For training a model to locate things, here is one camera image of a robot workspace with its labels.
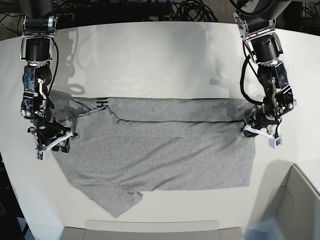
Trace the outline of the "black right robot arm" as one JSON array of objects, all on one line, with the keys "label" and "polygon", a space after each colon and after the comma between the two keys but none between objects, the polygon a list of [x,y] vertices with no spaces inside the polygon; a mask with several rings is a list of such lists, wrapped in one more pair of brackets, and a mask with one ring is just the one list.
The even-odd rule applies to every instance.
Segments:
[{"label": "black right robot arm", "polygon": [[59,52],[55,42],[58,15],[53,1],[20,0],[18,3],[23,14],[20,59],[26,62],[20,113],[32,123],[27,131],[32,134],[37,157],[42,160],[45,151],[68,153],[70,139],[78,134],[58,123],[52,112],[55,106],[50,93],[56,73],[50,65],[53,53]]}]

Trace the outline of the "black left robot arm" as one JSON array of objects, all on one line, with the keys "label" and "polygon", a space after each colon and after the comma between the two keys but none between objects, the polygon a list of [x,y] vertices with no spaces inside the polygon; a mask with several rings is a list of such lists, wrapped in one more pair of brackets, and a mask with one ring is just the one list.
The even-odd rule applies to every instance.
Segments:
[{"label": "black left robot arm", "polygon": [[[276,19],[289,6],[289,0],[232,0],[235,23],[242,39],[243,50],[248,53],[242,65],[240,92],[253,104],[244,118],[241,131],[247,138],[254,138],[265,129],[272,134],[278,128],[283,115],[294,109],[296,101],[289,85],[287,71],[280,60],[283,48],[276,33]],[[264,90],[264,98],[257,101],[244,89],[248,65],[258,66],[255,75]]]}]

